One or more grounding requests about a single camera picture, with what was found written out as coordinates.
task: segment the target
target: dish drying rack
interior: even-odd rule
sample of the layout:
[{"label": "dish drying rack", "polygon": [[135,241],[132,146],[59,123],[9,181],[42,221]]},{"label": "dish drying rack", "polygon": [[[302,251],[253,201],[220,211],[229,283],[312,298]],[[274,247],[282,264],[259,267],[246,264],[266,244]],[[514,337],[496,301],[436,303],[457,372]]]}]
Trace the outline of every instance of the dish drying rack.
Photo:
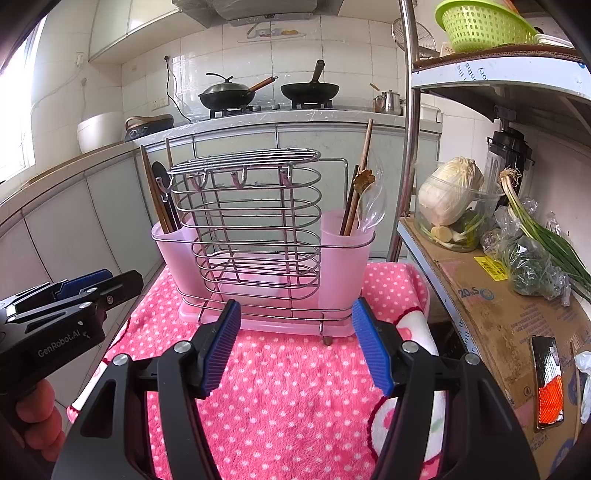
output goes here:
[{"label": "dish drying rack", "polygon": [[[356,249],[369,252],[375,235],[359,245],[322,244],[320,166],[342,170],[344,205],[348,162],[308,148],[215,155],[171,168],[167,193],[182,228],[166,235],[156,225],[152,237],[183,297],[182,320],[215,321],[235,299],[244,329],[320,335],[325,343],[353,333],[350,308],[361,288],[346,307],[323,308],[322,252],[337,248],[344,259]],[[167,249],[182,258],[170,262]]]}]

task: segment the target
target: pink plastic cup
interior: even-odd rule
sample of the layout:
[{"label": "pink plastic cup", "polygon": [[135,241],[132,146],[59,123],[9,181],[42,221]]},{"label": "pink plastic cup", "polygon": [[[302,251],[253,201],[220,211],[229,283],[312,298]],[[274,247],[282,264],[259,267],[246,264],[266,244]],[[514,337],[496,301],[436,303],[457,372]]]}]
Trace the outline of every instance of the pink plastic cup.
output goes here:
[{"label": "pink plastic cup", "polygon": [[[351,236],[339,235],[343,215],[343,210],[333,210],[323,212],[320,218],[320,238],[323,247],[320,252],[318,307],[324,310],[325,318],[345,317],[345,312],[327,310],[350,309],[359,297],[369,259],[370,241],[374,235],[373,229],[361,234],[357,233],[356,227]],[[358,248],[325,248],[331,245]]]},{"label": "pink plastic cup", "polygon": [[206,282],[193,253],[195,244],[189,243],[197,240],[197,230],[184,226],[175,232],[163,233],[158,222],[152,227],[152,238],[156,240],[181,295],[191,303],[208,299],[212,293],[205,286]]}]

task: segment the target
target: human hand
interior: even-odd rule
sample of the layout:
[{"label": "human hand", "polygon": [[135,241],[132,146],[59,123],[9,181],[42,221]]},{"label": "human hand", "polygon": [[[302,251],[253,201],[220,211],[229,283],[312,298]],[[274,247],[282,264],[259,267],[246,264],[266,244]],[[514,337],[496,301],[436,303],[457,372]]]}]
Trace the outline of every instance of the human hand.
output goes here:
[{"label": "human hand", "polygon": [[66,439],[54,400],[53,387],[47,380],[41,380],[33,393],[17,402],[18,417],[31,423],[31,427],[24,433],[24,438],[14,432],[23,448],[26,442],[32,449],[41,450],[43,458],[49,462],[57,460]]}]

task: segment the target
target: range hood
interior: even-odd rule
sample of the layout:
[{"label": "range hood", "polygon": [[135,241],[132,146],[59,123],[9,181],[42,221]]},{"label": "range hood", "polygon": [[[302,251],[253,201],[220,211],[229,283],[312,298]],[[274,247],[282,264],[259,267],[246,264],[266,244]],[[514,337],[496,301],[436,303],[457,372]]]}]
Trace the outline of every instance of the range hood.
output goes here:
[{"label": "range hood", "polygon": [[225,22],[237,26],[304,20],[320,13],[336,15],[343,0],[173,0],[173,4],[209,28]]}]

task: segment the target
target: green plastic basket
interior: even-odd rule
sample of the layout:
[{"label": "green plastic basket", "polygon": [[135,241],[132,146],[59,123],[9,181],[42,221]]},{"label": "green plastic basket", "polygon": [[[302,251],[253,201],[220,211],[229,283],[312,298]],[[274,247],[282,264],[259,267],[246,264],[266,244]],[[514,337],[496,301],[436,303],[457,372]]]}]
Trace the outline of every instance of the green plastic basket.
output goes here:
[{"label": "green plastic basket", "polygon": [[435,19],[457,53],[535,43],[538,33],[516,13],[488,0],[445,0],[437,6]]}]

